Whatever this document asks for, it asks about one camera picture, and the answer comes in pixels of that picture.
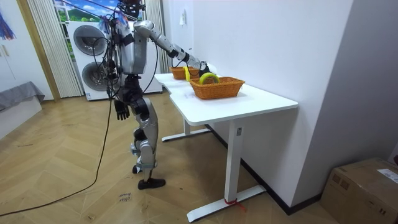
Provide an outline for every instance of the white wall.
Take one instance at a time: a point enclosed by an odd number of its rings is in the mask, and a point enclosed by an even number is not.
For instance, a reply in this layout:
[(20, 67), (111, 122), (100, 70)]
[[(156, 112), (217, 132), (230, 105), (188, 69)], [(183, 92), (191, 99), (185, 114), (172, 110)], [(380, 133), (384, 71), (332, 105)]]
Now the white wall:
[[(298, 110), (247, 119), (243, 142), (243, 159), (287, 205), (292, 205), (351, 4), (193, 3), (195, 56), (222, 76), (299, 103)], [(225, 123), (213, 127), (227, 140)]]
[[(194, 40), (192, 4), (191, 0), (163, 0), (165, 34), (174, 44), (177, 44), (189, 54), (193, 54)], [(185, 11), (187, 24), (180, 25), (180, 16), (183, 11)], [(174, 59), (174, 66), (177, 63), (178, 60)]]
[(398, 2), (355, 0), (294, 203), (319, 194), (331, 169), (388, 159), (398, 141)]
[(17, 37), (14, 40), (0, 40), (0, 44), (4, 44), (9, 52), (7, 61), (16, 80), (32, 81), (44, 93), (44, 100), (52, 100), (49, 84), (17, 1), (0, 0), (0, 10), (4, 20)]

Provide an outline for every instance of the white table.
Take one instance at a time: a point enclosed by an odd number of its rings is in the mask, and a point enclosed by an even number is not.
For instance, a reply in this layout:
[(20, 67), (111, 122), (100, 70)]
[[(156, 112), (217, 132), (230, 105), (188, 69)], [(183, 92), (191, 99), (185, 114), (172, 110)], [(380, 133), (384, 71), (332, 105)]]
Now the white table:
[[(244, 123), (242, 118), (257, 114), (287, 110), (298, 107), (298, 103), (281, 96), (244, 84), (237, 97), (217, 100), (201, 100), (195, 96), (191, 84), (185, 80), (175, 80), (171, 73), (157, 74), (155, 78), (170, 92), (170, 99), (184, 119), (184, 133), (164, 137), (163, 141), (184, 138), (192, 134), (208, 132), (208, 129), (190, 132), (190, 126), (198, 126), (220, 121), (229, 121), (228, 155), (224, 199), (238, 202), (265, 192), (257, 185), (237, 193), (239, 166), (241, 162)], [(187, 214), (192, 222), (230, 205), (224, 199), (192, 210)]]

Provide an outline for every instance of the dryer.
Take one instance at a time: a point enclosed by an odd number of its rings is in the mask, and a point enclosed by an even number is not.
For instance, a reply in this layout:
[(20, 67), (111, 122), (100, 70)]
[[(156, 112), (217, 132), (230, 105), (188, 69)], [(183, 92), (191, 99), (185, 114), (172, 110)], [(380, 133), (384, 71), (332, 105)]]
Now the dryer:
[[(107, 46), (106, 34), (98, 29), (97, 22), (70, 21), (66, 22), (66, 27), (87, 100), (107, 99), (107, 80), (105, 79), (104, 70), (101, 69), (103, 66), (100, 65)], [(154, 43), (148, 42), (146, 68), (144, 74), (141, 74), (142, 79), (140, 79), (142, 90), (151, 80), (155, 69), (155, 47)], [(160, 73), (159, 64), (158, 60), (156, 73)], [(116, 84), (114, 88), (119, 88), (119, 85), (119, 83)], [(157, 91), (162, 91), (162, 85), (154, 79), (146, 93)]]

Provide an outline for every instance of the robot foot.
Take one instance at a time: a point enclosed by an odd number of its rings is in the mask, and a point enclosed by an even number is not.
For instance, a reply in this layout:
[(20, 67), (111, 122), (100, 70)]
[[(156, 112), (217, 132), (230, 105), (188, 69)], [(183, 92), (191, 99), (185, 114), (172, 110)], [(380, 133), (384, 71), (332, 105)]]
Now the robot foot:
[(134, 165), (134, 166), (132, 167), (132, 173), (133, 173), (133, 174), (138, 174), (139, 172), (142, 172), (142, 169), (139, 170), (139, 171), (137, 171), (137, 166)]
[(158, 187), (163, 187), (165, 184), (166, 184), (166, 180), (164, 180), (164, 179), (149, 178), (147, 182), (144, 182), (144, 180), (140, 180), (138, 183), (138, 189), (139, 190), (155, 189)]

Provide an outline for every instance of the cardboard box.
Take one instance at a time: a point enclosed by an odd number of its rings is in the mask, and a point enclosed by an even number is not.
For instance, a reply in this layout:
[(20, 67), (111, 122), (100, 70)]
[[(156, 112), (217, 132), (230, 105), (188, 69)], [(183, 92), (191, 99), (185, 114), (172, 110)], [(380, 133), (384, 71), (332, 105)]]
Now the cardboard box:
[[(388, 169), (386, 175), (377, 170)], [(333, 169), (321, 205), (340, 224), (398, 224), (398, 167), (369, 159)]]

